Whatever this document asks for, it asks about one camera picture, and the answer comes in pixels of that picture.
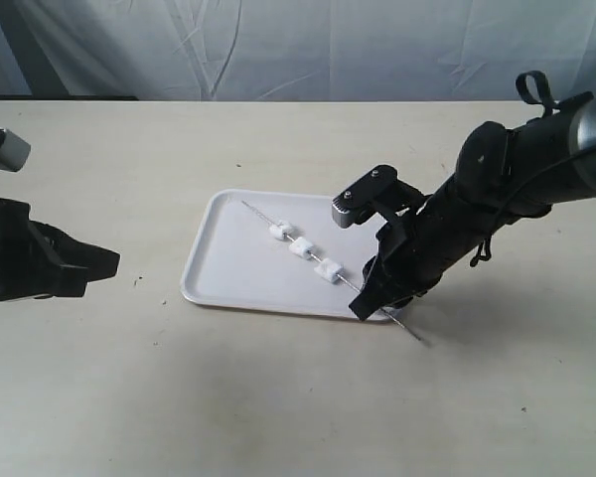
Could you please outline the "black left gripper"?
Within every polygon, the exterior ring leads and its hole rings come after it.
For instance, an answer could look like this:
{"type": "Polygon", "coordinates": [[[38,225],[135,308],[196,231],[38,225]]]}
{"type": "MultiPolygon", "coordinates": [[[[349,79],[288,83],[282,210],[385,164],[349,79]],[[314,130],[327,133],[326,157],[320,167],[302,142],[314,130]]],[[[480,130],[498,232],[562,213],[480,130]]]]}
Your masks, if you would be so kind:
{"type": "Polygon", "coordinates": [[[29,219],[30,206],[0,198],[0,302],[80,298],[87,282],[113,278],[120,254],[66,234],[53,242],[29,219]]]}

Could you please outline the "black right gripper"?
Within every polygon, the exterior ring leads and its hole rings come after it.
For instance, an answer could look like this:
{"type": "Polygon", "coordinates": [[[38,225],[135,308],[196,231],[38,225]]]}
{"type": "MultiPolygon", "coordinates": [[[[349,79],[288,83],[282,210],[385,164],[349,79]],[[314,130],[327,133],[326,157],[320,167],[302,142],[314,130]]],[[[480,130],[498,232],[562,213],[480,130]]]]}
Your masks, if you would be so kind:
{"type": "Polygon", "coordinates": [[[390,225],[377,232],[377,256],[365,264],[363,286],[349,308],[366,321],[382,308],[401,310],[422,298],[448,268],[485,239],[495,213],[492,206],[466,201],[454,186],[441,187],[421,212],[400,218],[403,240],[390,225]]]}

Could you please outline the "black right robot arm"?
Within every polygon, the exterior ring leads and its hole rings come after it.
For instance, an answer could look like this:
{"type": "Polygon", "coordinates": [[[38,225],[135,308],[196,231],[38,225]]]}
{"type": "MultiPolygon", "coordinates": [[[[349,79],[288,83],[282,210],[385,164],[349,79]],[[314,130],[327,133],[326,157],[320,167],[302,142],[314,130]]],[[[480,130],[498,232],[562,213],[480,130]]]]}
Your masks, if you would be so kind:
{"type": "Polygon", "coordinates": [[[515,129],[486,121],[467,137],[454,172],[432,194],[377,165],[336,197],[341,228],[373,215],[385,223],[378,249],[363,268],[352,312],[368,319],[382,307],[401,308],[434,287],[465,255],[476,266],[492,257],[500,228],[540,219],[552,207],[596,198],[596,97],[583,93],[555,113],[515,129]]]}

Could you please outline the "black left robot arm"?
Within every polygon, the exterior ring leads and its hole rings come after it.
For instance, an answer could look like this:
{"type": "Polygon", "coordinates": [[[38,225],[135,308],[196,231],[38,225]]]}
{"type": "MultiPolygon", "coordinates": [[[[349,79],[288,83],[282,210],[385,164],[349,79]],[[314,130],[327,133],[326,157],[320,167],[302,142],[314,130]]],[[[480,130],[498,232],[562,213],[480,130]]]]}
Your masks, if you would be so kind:
{"type": "Polygon", "coordinates": [[[0,198],[0,302],[81,298],[116,275],[120,254],[29,218],[29,204],[0,198]]]}

